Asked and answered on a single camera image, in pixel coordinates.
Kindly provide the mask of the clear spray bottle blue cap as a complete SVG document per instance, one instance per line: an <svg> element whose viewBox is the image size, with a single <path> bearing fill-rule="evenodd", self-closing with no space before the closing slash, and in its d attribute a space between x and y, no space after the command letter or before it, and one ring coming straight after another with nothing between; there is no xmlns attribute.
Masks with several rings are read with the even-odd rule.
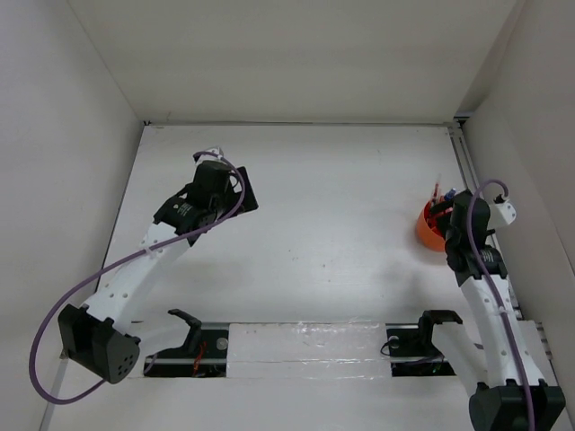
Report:
<svg viewBox="0 0 575 431"><path fill-rule="evenodd" d="M445 195L444 195L444 200L445 201L449 201L452 200L454 198L454 196L456 195L457 190L455 188L450 189Z"/></svg>

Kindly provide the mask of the red ink pen refill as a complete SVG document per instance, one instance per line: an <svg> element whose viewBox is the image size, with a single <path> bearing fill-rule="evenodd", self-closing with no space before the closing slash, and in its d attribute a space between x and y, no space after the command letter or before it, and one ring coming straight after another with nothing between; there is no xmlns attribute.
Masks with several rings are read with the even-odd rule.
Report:
<svg viewBox="0 0 575 431"><path fill-rule="evenodd" d="M434 189L432 191L432 195L431 195L431 198L429 200L429 216L432 216L432 210L438 204L438 202L440 200L440 196L441 196L440 184L441 184L441 174L438 175L438 177L435 181Z"/></svg>

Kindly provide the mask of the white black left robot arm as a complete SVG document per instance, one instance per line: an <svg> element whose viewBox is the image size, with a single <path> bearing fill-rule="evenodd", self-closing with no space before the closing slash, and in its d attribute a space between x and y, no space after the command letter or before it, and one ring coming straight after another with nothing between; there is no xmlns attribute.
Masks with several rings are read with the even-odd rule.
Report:
<svg viewBox="0 0 575 431"><path fill-rule="evenodd" d="M68 304L59 313L66 356L107 383L126 378L136 365L141 342L129 327L161 276L218 221L257 207L245 167L199 163L192 182L154 214L138 256L119 265L106 286L82 305Z"/></svg>

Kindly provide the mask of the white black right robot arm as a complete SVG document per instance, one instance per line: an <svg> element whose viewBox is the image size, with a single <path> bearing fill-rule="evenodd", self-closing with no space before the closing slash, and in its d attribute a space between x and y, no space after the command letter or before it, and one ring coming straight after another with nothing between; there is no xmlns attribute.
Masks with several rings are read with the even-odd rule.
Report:
<svg viewBox="0 0 575 431"><path fill-rule="evenodd" d="M509 275L499 251L486 240L493 232L491 213L504 225L515 211L507 196L493 205L466 189L451 200L445 231L447 264L471 309L481 343L467 336L460 319L431 322L415 331L428 354L442 351L468 395L476 430L550 430L566 400L560 386L548 383L522 334L509 295Z"/></svg>

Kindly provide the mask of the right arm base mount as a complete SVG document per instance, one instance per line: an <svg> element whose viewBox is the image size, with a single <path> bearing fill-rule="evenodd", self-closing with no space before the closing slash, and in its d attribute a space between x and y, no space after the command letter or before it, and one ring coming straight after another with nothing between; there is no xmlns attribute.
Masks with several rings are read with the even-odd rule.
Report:
<svg viewBox="0 0 575 431"><path fill-rule="evenodd" d="M454 311L427 310L417 323L386 323L387 340L380 354L390 359L392 377L456 375L445 356L432 344L434 328L446 322L463 321Z"/></svg>

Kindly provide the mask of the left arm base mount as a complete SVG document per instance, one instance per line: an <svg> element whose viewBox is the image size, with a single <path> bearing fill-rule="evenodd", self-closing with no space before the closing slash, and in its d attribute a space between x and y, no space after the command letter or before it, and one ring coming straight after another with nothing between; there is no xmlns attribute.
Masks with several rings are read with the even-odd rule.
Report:
<svg viewBox="0 0 575 431"><path fill-rule="evenodd" d="M186 324L183 340L175 347L157 349L146 357L145 377L224 378L227 370L230 324L202 322L180 309L167 312Z"/></svg>

